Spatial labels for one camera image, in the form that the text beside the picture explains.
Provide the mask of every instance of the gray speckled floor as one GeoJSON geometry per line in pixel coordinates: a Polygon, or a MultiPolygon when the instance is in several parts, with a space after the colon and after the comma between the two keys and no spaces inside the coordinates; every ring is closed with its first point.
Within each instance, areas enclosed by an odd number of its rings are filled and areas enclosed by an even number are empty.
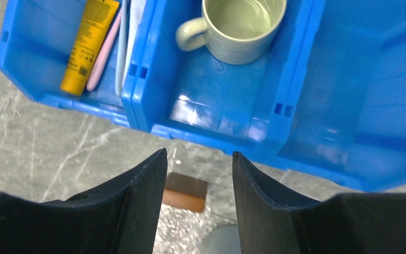
{"type": "MultiPolygon", "coordinates": [[[[6,0],[0,0],[0,27],[5,5],[6,0]]],[[[229,156],[32,103],[0,73],[0,191],[37,202],[66,199],[130,169],[162,147],[169,152],[169,170],[207,180],[210,185],[203,214],[163,205],[155,253],[198,253],[206,233],[235,223],[229,156]]],[[[260,168],[316,199],[347,191],[295,171],[260,168]]],[[[394,191],[406,192],[406,186],[394,191]]]]}

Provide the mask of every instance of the ceramic mug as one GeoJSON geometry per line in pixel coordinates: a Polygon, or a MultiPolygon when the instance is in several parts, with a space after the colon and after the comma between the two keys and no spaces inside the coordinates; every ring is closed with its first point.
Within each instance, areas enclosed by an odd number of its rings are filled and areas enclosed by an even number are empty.
{"type": "Polygon", "coordinates": [[[206,45],[222,62],[250,63],[270,47],[286,6],[287,0],[202,0],[202,17],[177,29],[177,45],[183,51],[206,45]]]}

